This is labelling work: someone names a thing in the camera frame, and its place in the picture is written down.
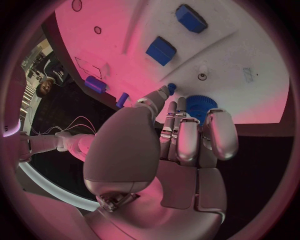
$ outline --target pink light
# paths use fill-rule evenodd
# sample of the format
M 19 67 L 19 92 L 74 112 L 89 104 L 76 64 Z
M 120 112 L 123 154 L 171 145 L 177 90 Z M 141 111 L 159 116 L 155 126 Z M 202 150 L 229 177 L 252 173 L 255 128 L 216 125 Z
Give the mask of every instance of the pink light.
M 17 126 L 14 127 L 11 131 L 3 133 L 3 137 L 8 137 L 8 136 L 11 136 L 11 135 L 17 133 L 20 130 L 20 128 L 21 128 L 21 121 L 19 119 L 19 121 L 17 122 Z

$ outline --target blue cylinder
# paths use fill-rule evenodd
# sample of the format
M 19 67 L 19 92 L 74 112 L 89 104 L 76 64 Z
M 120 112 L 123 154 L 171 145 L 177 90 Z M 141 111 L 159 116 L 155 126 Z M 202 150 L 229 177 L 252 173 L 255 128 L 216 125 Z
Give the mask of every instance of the blue cylinder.
M 167 88 L 169 89 L 170 92 L 170 96 L 173 96 L 175 93 L 175 89 L 177 88 L 176 85 L 174 83 L 169 83 L 167 85 Z
M 126 92 L 123 92 L 122 96 L 117 101 L 116 106 L 120 109 L 123 108 L 124 107 L 123 105 L 128 97 L 129 97 L 129 95 Z
M 97 93 L 103 94 L 106 91 L 106 83 L 98 80 L 94 76 L 88 76 L 84 82 L 84 85 L 95 90 Z
M 202 126 L 210 109 L 215 109 L 218 104 L 208 96 L 195 95 L 186 99 L 186 112 L 200 121 Z

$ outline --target black floor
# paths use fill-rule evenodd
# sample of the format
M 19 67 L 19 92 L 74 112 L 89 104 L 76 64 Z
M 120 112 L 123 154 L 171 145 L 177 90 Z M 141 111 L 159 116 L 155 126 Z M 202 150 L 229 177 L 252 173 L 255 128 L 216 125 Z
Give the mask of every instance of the black floor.
M 76 84 L 70 84 L 56 89 L 55 94 L 41 101 L 33 127 L 41 132 L 53 126 L 65 128 L 82 115 L 89 118 L 97 130 L 114 112 L 84 94 Z M 91 133 L 88 128 L 81 126 L 70 132 L 73 135 Z M 283 176 L 292 144 L 292 137 L 241 136 L 238 154 L 229 161 L 218 161 L 217 168 L 221 171 L 227 191 L 227 214 L 216 240 L 225 240 L 238 232 L 264 207 Z M 54 150 L 36 154 L 30 164 L 53 183 L 76 195 L 95 200 L 83 181 L 83 162 L 69 152 Z M 282 225 L 286 227 L 289 221 L 284 221 Z M 290 231 L 285 235 L 290 238 L 284 239 L 295 239 L 294 235 Z

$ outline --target person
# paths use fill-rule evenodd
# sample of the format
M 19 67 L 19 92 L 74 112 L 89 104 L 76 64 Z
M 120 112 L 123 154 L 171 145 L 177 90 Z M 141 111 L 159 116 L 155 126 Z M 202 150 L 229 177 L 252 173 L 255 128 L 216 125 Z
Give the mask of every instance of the person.
M 63 87 L 73 81 L 54 52 L 49 53 L 36 68 L 43 71 L 46 76 L 46 80 L 36 87 L 35 93 L 39 98 L 45 97 L 51 91 L 53 84 Z

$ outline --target man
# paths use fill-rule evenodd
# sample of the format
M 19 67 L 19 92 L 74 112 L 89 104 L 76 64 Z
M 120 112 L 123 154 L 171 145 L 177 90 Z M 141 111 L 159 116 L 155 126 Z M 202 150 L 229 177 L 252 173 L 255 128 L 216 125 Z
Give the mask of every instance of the man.
M 73 81 L 54 52 L 47 55 L 36 68 L 41 69 L 42 66 L 47 79 L 36 87 L 35 93 L 39 98 L 45 97 L 51 91 L 53 84 L 63 87 Z

